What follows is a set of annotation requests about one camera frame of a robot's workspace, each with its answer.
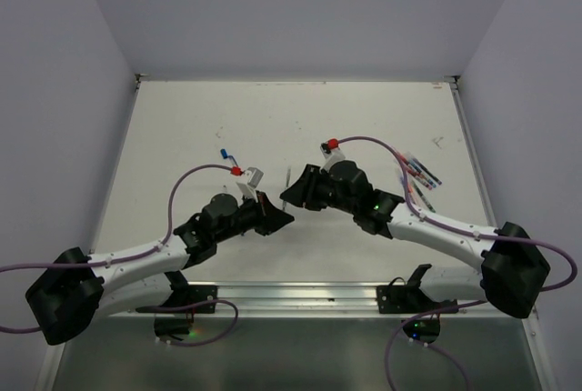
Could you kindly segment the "grey slim pen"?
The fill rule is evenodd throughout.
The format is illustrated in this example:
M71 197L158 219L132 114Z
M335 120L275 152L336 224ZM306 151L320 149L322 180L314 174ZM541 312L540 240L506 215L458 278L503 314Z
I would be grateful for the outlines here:
M291 179L291 170L292 170L292 166L291 165L288 165L287 166L287 169L286 169L286 181L285 181L284 191L286 191L289 188L290 179ZM281 198L281 201L282 201L281 208L282 208L282 210L284 212L286 212L287 202L282 197L280 197L280 198Z

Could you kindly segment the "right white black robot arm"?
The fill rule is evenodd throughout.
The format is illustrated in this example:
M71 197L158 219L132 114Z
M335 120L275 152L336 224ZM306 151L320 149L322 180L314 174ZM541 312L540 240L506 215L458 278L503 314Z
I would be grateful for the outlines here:
M340 210L370 235L420 244L468 266L468 272L430 267L410 284L405 300L419 312L434 303L466 299L487 301L523 319L530 315L550 271L521 226L475 226L429 215L399 195L374 188L353 161L340 161L327 170L307 165L280 197L310 211Z

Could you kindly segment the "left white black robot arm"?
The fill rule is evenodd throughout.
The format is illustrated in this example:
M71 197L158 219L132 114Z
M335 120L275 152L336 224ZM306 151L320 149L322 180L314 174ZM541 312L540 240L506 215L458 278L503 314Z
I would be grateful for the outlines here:
M45 341L57 346L83 333L98 316L125 309L183 309L189 290L182 270L216 254L218 244L249 230L269 236L294 222L263 192L237 201L215 195L167 239L121 252L64 251L25 293Z

